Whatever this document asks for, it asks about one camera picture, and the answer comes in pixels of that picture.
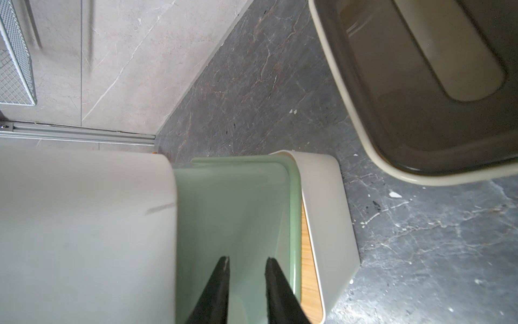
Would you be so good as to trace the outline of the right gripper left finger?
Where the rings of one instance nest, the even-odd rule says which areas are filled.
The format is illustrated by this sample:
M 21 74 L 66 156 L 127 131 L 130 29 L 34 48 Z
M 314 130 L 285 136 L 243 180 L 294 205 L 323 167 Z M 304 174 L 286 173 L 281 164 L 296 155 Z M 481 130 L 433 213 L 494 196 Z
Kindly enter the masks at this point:
M 186 323 L 222 323 L 228 319 L 230 261 L 222 256 Z

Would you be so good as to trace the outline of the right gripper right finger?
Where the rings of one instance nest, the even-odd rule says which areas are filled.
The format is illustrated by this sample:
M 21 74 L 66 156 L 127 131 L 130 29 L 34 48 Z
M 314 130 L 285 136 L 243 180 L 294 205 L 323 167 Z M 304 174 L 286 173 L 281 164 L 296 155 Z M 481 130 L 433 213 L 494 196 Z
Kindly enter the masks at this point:
M 310 323 L 276 259 L 265 268 L 268 323 Z

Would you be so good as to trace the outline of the large bamboo lid tissue box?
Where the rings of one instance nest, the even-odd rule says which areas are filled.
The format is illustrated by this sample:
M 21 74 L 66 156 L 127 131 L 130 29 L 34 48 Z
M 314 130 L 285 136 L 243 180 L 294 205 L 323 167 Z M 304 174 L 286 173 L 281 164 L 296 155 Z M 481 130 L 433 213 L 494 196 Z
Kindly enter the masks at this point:
M 311 323 L 325 323 L 360 268 L 360 256 L 337 160 L 282 151 L 302 181 L 301 306 Z

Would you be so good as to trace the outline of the green tissue box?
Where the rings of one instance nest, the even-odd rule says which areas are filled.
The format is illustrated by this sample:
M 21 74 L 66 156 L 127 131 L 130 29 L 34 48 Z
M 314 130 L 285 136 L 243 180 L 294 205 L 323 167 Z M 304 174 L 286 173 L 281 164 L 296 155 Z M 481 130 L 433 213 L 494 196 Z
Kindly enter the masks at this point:
M 300 297 L 302 186 L 291 157 L 196 158 L 174 174 L 178 323 L 194 310 L 221 257 L 230 265 L 230 323 L 267 322 L 268 258 L 277 260 Z

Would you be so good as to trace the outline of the small bamboo lid tissue box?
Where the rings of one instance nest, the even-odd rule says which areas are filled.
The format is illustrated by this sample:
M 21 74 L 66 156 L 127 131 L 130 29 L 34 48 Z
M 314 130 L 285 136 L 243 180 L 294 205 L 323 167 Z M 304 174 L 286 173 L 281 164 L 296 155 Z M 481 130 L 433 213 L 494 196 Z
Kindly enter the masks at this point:
M 163 155 L 1 148 L 1 322 L 174 323 Z

